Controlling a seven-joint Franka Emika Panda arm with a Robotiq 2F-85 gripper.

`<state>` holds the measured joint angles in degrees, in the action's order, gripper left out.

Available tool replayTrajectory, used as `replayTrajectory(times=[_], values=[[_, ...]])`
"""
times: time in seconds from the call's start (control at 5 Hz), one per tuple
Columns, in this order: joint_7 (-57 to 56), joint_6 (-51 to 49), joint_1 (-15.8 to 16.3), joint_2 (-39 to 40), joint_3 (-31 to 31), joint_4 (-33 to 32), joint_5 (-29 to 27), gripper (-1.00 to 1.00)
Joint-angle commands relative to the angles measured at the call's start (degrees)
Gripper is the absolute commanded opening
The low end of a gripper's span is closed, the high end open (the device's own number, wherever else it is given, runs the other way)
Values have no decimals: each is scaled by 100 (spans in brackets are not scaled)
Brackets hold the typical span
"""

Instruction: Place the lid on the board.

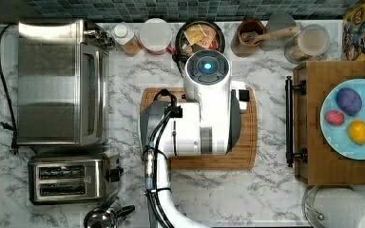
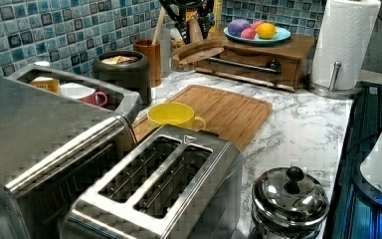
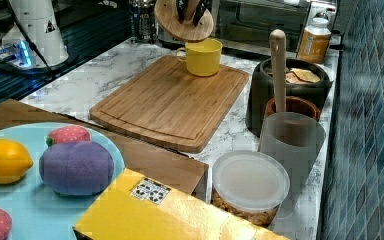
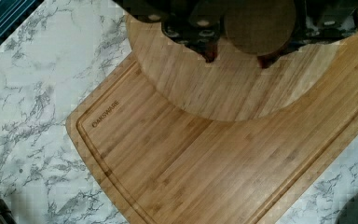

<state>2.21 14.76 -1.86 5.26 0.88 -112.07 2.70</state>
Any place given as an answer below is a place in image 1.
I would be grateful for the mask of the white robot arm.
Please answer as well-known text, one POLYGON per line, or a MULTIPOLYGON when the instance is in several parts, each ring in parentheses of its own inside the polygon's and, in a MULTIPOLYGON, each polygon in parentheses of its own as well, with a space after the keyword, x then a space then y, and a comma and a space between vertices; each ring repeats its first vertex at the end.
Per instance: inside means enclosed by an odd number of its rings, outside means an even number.
POLYGON ((164 88, 139 116, 150 228, 208 228, 175 207, 167 160, 229 153, 239 140, 241 113, 249 101, 245 84, 231 79, 228 59, 216 50, 192 54, 182 77, 181 99, 164 88))

